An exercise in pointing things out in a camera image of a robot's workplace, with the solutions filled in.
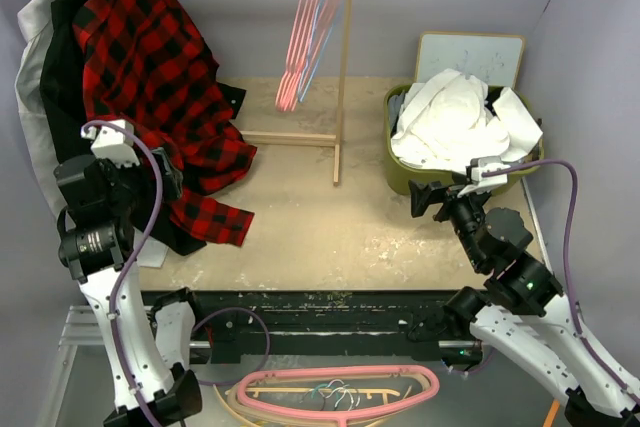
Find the light blue wire hanger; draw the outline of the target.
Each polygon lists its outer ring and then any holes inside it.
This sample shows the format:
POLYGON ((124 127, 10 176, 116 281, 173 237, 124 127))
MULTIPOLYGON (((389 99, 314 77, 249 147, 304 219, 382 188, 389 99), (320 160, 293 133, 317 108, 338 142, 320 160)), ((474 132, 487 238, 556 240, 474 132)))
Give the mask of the light blue wire hanger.
POLYGON ((300 0, 296 20, 294 103, 302 102, 316 74, 342 0, 300 0))

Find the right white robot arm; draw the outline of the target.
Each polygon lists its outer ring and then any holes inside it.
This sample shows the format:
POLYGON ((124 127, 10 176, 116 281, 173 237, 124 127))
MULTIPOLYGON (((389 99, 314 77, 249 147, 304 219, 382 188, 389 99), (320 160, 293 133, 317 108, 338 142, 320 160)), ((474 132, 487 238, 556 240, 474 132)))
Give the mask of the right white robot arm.
POLYGON ((458 291, 444 307, 446 330, 494 347, 533 377, 564 409, 573 426, 636 426, 639 380, 580 326, 556 276, 527 251, 533 240, 519 212, 485 210, 487 194, 461 196, 439 182, 409 184, 411 214, 438 206, 451 223, 484 291, 458 291))

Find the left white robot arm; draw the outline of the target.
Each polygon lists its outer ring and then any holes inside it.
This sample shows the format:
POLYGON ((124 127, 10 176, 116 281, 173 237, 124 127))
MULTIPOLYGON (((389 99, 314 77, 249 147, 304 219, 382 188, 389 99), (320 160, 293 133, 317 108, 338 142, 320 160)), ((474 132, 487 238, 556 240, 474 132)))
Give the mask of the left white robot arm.
POLYGON ((203 407, 189 342, 204 331, 206 316, 187 289, 144 306, 130 220, 139 174, 91 154, 55 168, 66 202, 57 219, 58 256, 94 313, 109 360, 114 408, 104 425, 184 425, 203 407))

